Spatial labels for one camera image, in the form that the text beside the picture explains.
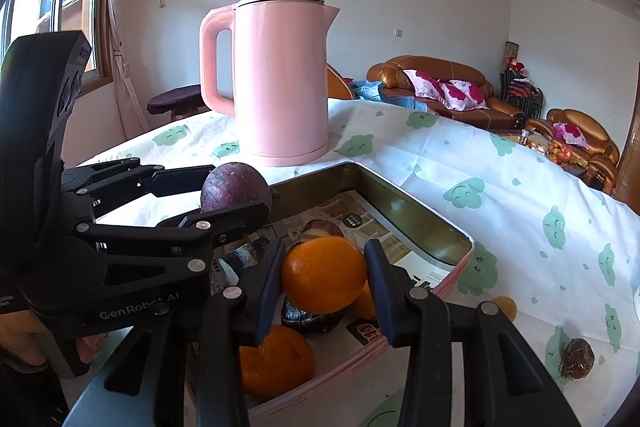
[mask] human hand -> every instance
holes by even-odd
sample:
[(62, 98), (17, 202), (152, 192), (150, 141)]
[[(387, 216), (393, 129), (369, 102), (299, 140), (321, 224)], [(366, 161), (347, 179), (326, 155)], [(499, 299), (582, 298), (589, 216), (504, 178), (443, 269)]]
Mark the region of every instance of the human hand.
[[(47, 328), (31, 310), (0, 315), (0, 347), (28, 365), (42, 365), (47, 357), (36, 342), (35, 333), (46, 333)], [(84, 363), (91, 362), (100, 349), (101, 335), (76, 339), (78, 356)]]

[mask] white tablecloth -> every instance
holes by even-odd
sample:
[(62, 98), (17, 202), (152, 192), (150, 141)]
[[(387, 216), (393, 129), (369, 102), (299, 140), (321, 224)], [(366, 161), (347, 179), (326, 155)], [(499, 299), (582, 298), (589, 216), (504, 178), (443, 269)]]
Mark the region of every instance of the white tablecloth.
[[(512, 298), (515, 325), (556, 377), (582, 425), (604, 425), (640, 372), (640, 325), (632, 302), (640, 285), (640, 218), (532, 150), (467, 124), (364, 101), (330, 100), (329, 114), (331, 147), (325, 156), (291, 168), (254, 166), (273, 184), (356, 161), (466, 230), (478, 242), (478, 253), (447, 300), (475, 306), (496, 296)], [(88, 163), (128, 156), (167, 168), (247, 161), (238, 149), (235, 121), (208, 112)], [(199, 193), (145, 196), (102, 222), (153, 226), (198, 205)], [(589, 341), (596, 363), (587, 378), (566, 381), (559, 376), (559, 351), (575, 337)], [(319, 397), (317, 406), (301, 406), (318, 407), (305, 422), (357, 425), (401, 387), (405, 367), (389, 364), (394, 357), (402, 355), (385, 355), (367, 368), (361, 382), (366, 389), (351, 385)], [(334, 407), (327, 407), (328, 396)], [(290, 418), (298, 422), (297, 413)], [(284, 418), (278, 424), (288, 425)]]

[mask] kettle handle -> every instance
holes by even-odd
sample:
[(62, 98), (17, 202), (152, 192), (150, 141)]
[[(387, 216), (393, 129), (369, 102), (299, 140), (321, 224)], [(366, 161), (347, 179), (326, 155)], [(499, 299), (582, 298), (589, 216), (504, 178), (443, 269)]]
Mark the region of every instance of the kettle handle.
[(200, 90), (202, 99), (211, 110), (235, 116), (234, 101), (220, 96), (216, 71), (216, 44), (222, 30), (233, 31), (234, 7), (211, 10), (200, 24)]

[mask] pink curtain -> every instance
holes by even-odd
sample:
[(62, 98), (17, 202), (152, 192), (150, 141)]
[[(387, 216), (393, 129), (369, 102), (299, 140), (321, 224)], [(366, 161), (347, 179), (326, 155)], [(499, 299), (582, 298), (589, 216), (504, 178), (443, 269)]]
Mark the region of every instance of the pink curtain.
[(111, 23), (109, 48), (111, 57), (111, 74), (118, 102), (120, 120), (127, 139), (149, 131), (145, 113), (133, 89), (129, 76), (129, 65), (125, 60), (120, 38), (120, 20), (122, 18), (122, 0), (107, 0), (107, 10)]

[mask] pink electric kettle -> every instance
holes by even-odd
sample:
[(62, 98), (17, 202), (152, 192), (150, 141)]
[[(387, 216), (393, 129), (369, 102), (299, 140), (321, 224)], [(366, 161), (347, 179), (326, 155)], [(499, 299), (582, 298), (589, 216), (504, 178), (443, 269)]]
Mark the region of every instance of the pink electric kettle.
[[(328, 147), (326, 35), (339, 10), (324, 0), (241, 0), (200, 25), (204, 102), (236, 117), (241, 152), (300, 165)], [(234, 99), (218, 93), (216, 38), (232, 31)]]

